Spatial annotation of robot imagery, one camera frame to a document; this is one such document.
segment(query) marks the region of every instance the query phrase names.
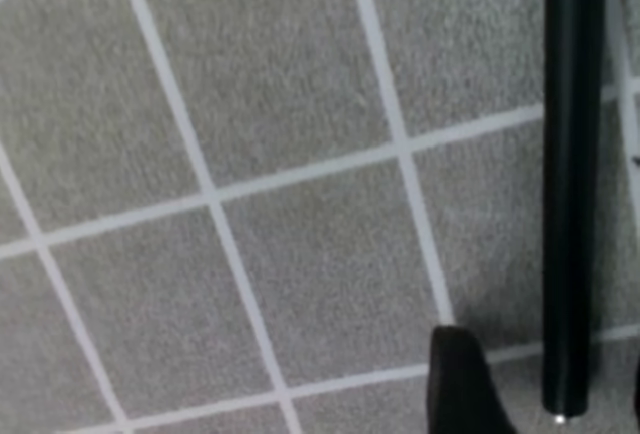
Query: black metal pole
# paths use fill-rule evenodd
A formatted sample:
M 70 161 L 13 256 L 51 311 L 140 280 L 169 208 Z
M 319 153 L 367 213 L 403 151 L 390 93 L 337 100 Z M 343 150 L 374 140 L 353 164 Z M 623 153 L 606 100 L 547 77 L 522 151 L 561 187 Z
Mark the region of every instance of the black metal pole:
M 587 410 L 604 0 L 546 0 L 543 404 Z

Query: black pole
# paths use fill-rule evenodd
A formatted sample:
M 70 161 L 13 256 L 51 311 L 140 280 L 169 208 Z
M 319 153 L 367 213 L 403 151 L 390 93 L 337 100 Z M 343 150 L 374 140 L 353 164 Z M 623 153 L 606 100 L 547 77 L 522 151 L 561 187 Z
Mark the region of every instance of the black pole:
M 587 410 L 604 0 L 546 0 L 543 404 Z

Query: metal rod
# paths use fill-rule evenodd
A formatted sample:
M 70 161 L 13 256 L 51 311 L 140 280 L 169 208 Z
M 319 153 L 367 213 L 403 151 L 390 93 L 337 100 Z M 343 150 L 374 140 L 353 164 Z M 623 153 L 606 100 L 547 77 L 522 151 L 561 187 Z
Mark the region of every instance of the metal rod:
M 546 0 L 543 405 L 586 412 L 604 0 Z

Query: gray carpet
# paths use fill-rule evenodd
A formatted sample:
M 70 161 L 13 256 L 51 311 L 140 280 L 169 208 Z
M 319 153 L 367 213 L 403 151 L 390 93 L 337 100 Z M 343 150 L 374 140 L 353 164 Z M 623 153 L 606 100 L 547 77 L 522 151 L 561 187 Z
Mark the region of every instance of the gray carpet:
M 591 409 L 556 431 L 543 0 L 0 0 L 0 432 L 424 433 L 452 321 L 521 433 L 635 432 L 640 0 L 614 5 Z

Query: black object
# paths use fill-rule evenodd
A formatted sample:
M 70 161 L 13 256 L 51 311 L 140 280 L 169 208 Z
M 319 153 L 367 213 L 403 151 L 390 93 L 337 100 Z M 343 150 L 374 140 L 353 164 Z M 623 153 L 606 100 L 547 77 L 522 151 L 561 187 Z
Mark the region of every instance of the black object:
M 482 348 L 468 330 L 437 327 L 427 385 L 429 434 L 515 434 Z
M 546 0 L 543 404 L 587 410 L 604 0 Z
M 636 368 L 636 389 L 633 393 L 633 410 L 636 414 L 636 422 L 640 429 L 640 360 Z

